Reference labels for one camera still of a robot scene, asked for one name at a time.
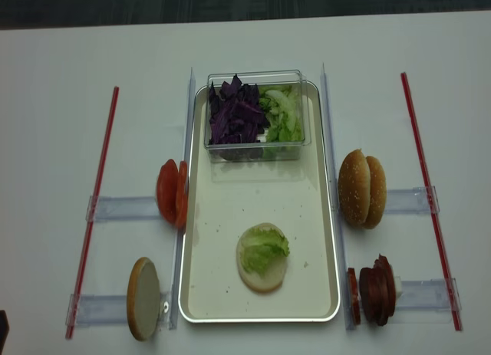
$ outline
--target red straw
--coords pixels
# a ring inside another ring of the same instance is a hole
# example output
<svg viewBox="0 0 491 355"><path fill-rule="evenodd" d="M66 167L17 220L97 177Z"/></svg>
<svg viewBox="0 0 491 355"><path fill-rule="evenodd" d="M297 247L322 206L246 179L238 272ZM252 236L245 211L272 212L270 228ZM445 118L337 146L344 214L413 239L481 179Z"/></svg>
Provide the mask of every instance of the red straw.
<svg viewBox="0 0 491 355"><path fill-rule="evenodd" d="M104 173L104 164L106 163L107 148L109 147L110 132L113 128L114 115L116 113L117 96L120 93L119 87L114 87L113 100L110 103L109 117L107 118L106 135L104 136L104 143L102 145L101 158L99 159L99 169L97 170L97 177L95 179L93 198L99 196L102 183L102 175ZM87 222L85 229L84 245L82 247L82 255L80 257L80 264L78 265L77 280L75 282L74 290L74 305L70 314L70 323L67 328L67 333L64 338L70 340L74 334L75 315L77 313L78 297L82 290L82 281L84 280L85 264L87 263L87 256L89 252L89 244L91 243L93 222Z"/></svg>
<svg viewBox="0 0 491 355"><path fill-rule="evenodd" d="M411 97L411 91L409 88L409 81L407 80L406 73L400 75L402 80L402 86L404 88L404 95L406 96L407 109L409 110L409 117L411 118L411 125L413 126L414 140L416 140L417 155L420 158L421 172L423 173L424 185L427 190L431 190L430 174L428 173L427 161L424 158L423 144L421 143L420 130L417 126L416 113L414 112L413 98ZM433 208L433 198L428 194L428 202L431 208ZM450 274L450 266L448 265L447 253L445 252L445 245L443 244L442 229L440 227L440 220L438 214L432 213L431 219L433 221L433 229L435 230L435 236L437 237L438 252L440 253L440 262L442 264L443 276L447 283L448 297L450 299L450 305L452 307L452 318L455 330L462 330L462 322L460 320L459 308L456 304L456 295L454 287L452 285L452 275Z"/></svg>

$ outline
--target sliced tomato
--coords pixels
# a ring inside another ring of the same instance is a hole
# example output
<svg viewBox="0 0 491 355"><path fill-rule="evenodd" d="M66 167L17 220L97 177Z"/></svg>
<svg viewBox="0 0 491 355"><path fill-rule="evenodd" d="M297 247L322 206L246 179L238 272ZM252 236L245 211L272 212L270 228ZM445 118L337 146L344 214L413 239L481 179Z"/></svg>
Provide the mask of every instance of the sliced tomato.
<svg viewBox="0 0 491 355"><path fill-rule="evenodd" d="M186 194L187 181L187 163L181 161L179 164L179 175L177 176L177 191L176 191L176 214L179 215L180 209L183 206L183 197Z"/></svg>
<svg viewBox="0 0 491 355"><path fill-rule="evenodd" d="M159 178L157 179L157 205L160 214L169 223L176 221L176 190L178 172L173 159L169 159L160 168Z"/></svg>
<svg viewBox="0 0 491 355"><path fill-rule="evenodd" d="M187 195L184 194L176 217L176 227L183 228L186 225L187 219Z"/></svg>

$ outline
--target tray rim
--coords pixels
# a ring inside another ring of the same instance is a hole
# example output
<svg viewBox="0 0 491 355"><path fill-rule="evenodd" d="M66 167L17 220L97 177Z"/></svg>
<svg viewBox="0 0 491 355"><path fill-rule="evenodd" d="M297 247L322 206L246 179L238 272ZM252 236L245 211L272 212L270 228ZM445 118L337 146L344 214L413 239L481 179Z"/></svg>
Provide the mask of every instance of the tray rim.
<svg viewBox="0 0 491 355"><path fill-rule="evenodd" d="M312 87L312 89L315 91L315 96L317 97L318 103L319 103L319 110L320 110L320 116L322 118L322 103L321 103L321 95L320 91L318 89L318 86L315 85L312 81L305 81L305 83L309 86ZM203 86L198 91L196 92L194 96L194 101L193 101L193 116L189 117L187 120L192 121L192 130L191 130L191 139L194 139L195 136L195 122L194 122L194 114L196 112L196 102L198 96L201 94L202 91L207 90L207 86ZM323 124L323 121L321 121L321 144L318 146L321 146L321 151L322 151L322 159L324 161L324 169L325 169L325 182L326 182L326 195L327 195L327 202L328 202L328 207L329 207L329 222L330 222L330 229L331 229L331 240L332 240L332 254L334 258L334 272L335 272L335 284L336 284L336 289L335 291L337 292L337 302L335 304L335 309L333 312L326 316L326 317L304 317L304 318L210 318L210 319L205 319L205 318L193 318L189 315L187 315L186 311L183 308L183 302L182 302L182 290L183 290L183 274L184 274L184 269L183 266L184 264L184 258L185 258L185 251L186 251L186 234L183 236L183 246L181 250L181 265L180 265L180 282L179 282L179 294L178 294L178 305L179 305L179 310L181 315L186 319L188 322L193 323L193 324L211 324L211 323L325 323L329 322L332 320L339 312L339 309L341 307L341 286L339 282L339 271L338 271L338 253L337 253L337 247L336 247L336 238L334 237L335 232L334 232L334 221L333 221L333 212L331 210L331 194L330 194L330 189L328 187L329 185L329 178L328 178L328 165L327 165L327 157L325 154L325 127ZM192 167L193 163L193 151L191 147L190 155L189 155L189 172Z"/></svg>

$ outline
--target bun slice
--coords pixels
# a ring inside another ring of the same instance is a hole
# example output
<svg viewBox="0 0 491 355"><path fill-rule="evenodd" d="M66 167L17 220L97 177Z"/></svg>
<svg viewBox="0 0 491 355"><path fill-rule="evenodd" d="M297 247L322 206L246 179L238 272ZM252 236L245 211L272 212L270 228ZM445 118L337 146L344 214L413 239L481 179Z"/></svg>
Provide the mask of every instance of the bun slice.
<svg viewBox="0 0 491 355"><path fill-rule="evenodd" d="M385 172L375 157L361 150L349 153L338 178L339 207L355 227L374 228L382 219L387 200Z"/></svg>
<svg viewBox="0 0 491 355"><path fill-rule="evenodd" d="M259 273L255 271L247 272L242 266L241 257L244 252L244 245L242 244L243 240L247 238L248 234L253 229L274 229L278 231L278 233L282 236L282 230L273 225L272 223L262 223L257 226L253 226L248 228L240 237L239 242L237 243L236 250L236 260L237 260L237 268L239 269L239 275L242 281L251 289L257 292L270 292L279 288L283 283L283 278L285 278L286 267L287 267L287 259L285 256L280 256L275 258L270 265L268 266L267 271L261 276Z"/></svg>
<svg viewBox="0 0 491 355"><path fill-rule="evenodd" d="M153 262L143 257L133 266L128 283L127 318L133 336L148 340L157 328L159 315L159 278Z"/></svg>

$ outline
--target purple cabbage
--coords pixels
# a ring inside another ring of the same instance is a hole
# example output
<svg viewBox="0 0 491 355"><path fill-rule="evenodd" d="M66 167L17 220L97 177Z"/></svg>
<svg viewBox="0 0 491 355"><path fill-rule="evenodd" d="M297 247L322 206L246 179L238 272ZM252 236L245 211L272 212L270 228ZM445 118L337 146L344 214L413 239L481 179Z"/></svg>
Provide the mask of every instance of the purple cabbage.
<svg viewBox="0 0 491 355"><path fill-rule="evenodd" d="M235 75L232 83L223 82L220 95L213 83L209 89L210 144L256 143L258 134L269 127L264 110L259 106L257 85L242 85Z"/></svg>

